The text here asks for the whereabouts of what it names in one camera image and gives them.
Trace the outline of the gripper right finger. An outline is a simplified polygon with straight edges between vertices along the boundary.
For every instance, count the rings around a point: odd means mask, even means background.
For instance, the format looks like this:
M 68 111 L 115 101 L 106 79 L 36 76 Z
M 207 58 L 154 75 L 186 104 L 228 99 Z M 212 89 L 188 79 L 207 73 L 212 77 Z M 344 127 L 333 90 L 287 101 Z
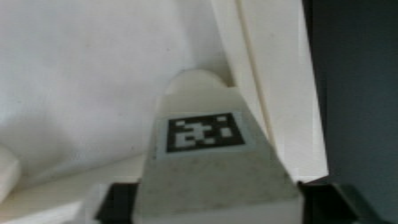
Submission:
M 301 224 L 398 224 L 381 218 L 351 185 L 299 182 L 298 189 Z

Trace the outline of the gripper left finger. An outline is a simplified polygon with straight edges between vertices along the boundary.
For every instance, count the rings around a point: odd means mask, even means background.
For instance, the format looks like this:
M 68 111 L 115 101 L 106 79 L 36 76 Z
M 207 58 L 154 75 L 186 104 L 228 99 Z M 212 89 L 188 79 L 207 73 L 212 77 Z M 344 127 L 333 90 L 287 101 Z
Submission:
M 138 195 L 138 183 L 113 183 L 95 212 L 99 224 L 134 224 L 132 211 Z

